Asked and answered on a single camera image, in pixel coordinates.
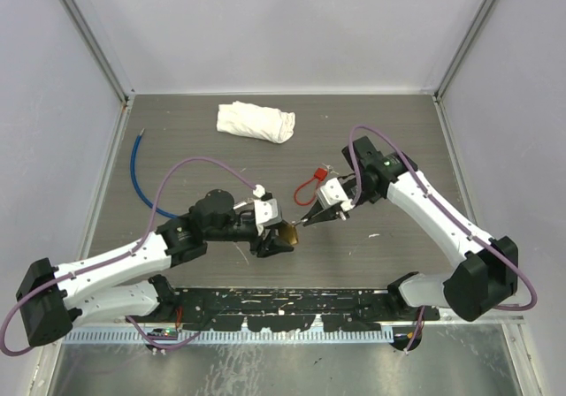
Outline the silver keys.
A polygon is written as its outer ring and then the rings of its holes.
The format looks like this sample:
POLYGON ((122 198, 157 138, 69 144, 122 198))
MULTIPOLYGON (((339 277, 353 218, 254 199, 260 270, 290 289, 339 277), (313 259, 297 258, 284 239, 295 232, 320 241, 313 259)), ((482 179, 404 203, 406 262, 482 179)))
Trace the silver keys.
POLYGON ((330 164, 322 164, 323 168, 326 169, 327 173, 330 175, 339 176, 340 174, 335 170, 335 168, 330 164))

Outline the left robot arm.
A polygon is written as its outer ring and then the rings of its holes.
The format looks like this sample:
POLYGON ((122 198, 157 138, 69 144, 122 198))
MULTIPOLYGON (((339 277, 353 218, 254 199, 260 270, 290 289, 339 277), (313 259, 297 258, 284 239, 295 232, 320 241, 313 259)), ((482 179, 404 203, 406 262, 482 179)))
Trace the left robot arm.
POLYGON ((114 316, 152 316, 166 322, 175 294, 160 271, 205 255, 211 242, 247 242, 258 258, 288 253, 298 242, 271 195, 236 203, 215 189, 188 212, 133 243, 84 261, 30 264, 16 299, 31 347, 63 338, 73 327, 114 316))

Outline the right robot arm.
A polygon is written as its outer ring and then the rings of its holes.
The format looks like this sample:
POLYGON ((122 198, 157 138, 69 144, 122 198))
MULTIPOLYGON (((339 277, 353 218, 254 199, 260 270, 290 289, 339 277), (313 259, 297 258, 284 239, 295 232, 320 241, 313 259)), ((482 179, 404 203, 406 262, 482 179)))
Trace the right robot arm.
POLYGON ((392 316, 406 320, 420 307, 430 306, 450 308, 472 322, 516 293, 518 248, 511 238, 495 239, 477 228, 430 185, 411 159, 383 155, 366 136, 343 148, 342 154, 360 174, 322 185, 301 225, 346 220, 366 202, 388 200, 432 238, 453 268, 447 275, 410 272, 388 285, 392 316))

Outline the brass padlock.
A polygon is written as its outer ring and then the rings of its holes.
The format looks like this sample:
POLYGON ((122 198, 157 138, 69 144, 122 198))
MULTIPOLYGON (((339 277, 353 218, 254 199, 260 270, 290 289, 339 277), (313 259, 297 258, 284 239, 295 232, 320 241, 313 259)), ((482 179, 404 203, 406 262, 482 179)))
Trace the brass padlock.
POLYGON ((291 246, 298 244, 298 232, 293 224, 284 223, 279 227, 279 236, 291 246))

